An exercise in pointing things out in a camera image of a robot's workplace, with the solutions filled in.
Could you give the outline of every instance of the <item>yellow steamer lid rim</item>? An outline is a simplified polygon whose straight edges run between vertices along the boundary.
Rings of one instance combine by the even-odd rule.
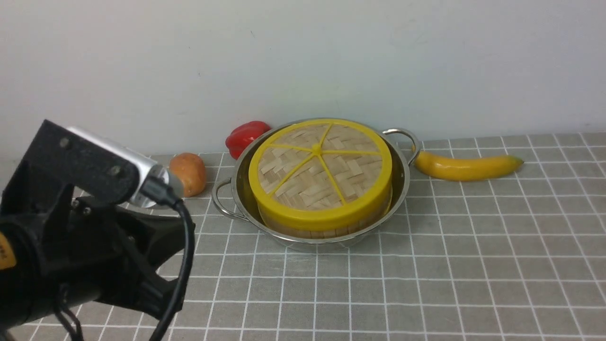
[[[311,148],[276,143],[278,139],[296,129],[321,125],[326,125],[327,127],[319,139],[319,142],[313,144]],[[322,149],[329,131],[336,126],[351,128],[364,134],[366,138],[372,141],[376,151]],[[275,187],[266,192],[266,189],[264,189],[261,184],[259,165],[262,157],[265,155],[265,152],[268,149],[297,150],[301,151],[301,154],[305,155],[305,157],[302,158],[302,160],[294,168],[290,169],[286,175],[280,179],[279,183]],[[365,191],[355,200],[348,202],[339,188],[339,185],[335,181],[335,178],[331,174],[326,161],[324,160],[324,155],[330,154],[377,155],[381,158],[381,170],[379,171],[375,182],[367,189],[367,191]],[[276,191],[278,191],[286,181],[294,176],[297,171],[301,169],[301,167],[314,159],[319,160],[323,171],[327,173],[328,180],[332,184],[335,192],[339,195],[341,206],[336,208],[309,211],[292,208],[278,202],[275,197]],[[268,137],[267,140],[265,140],[259,146],[259,149],[255,152],[251,159],[250,168],[248,170],[248,179],[262,215],[266,215],[273,221],[285,226],[289,226],[293,229],[307,231],[328,231],[343,228],[365,220],[368,216],[376,212],[382,205],[384,205],[386,198],[390,197],[391,195],[391,162],[391,153],[387,147],[387,144],[372,129],[346,120],[310,120],[285,127]]]

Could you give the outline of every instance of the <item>black cable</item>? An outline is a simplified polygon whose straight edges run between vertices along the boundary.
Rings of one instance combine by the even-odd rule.
[[[157,204],[169,206],[174,209],[181,216],[181,219],[183,219],[183,223],[185,224],[185,248],[183,250],[183,261],[181,262],[179,277],[177,278],[173,295],[168,301],[166,310],[150,337],[150,341],[161,341],[168,329],[168,325],[176,314],[177,306],[183,301],[185,296],[185,289],[189,280],[191,265],[193,264],[195,224],[193,223],[191,215],[187,210],[187,207],[185,207],[183,200],[177,197],[172,187],[161,180],[157,178],[147,178],[141,186],[141,194],[155,201]]]
[[[55,316],[61,322],[61,325],[65,330],[69,333],[72,341],[84,341],[84,336],[82,335],[82,326],[80,325],[80,321],[74,315],[74,313],[69,309],[69,307],[65,304],[65,298],[67,296],[68,286],[62,285],[59,289],[59,293],[55,300],[55,304],[53,305],[53,312]],[[67,315],[74,325],[76,329],[72,327],[72,323],[67,320],[63,314]]]

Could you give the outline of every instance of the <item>potato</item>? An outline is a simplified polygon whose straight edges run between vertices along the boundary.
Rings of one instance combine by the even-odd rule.
[[[182,153],[170,160],[169,169],[183,183],[185,197],[202,193],[206,187],[206,167],[204,161],[192,153]]]

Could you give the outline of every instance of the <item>woven bamboo lid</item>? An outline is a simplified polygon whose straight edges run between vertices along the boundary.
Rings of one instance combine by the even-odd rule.
[[[311,120],[277,131],[251,161],[262,213],[287,226],[323,231],[363,220],[390,193],[391,154],[373,130]]]

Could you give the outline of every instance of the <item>red bell pepper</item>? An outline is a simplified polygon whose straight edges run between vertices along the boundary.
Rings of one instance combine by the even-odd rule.
[[[245,123],[231,132],[225,139],[225,146],[229,149],[231,157],[237,160],[249,144],[270,129],[267,123],[261,121]]]

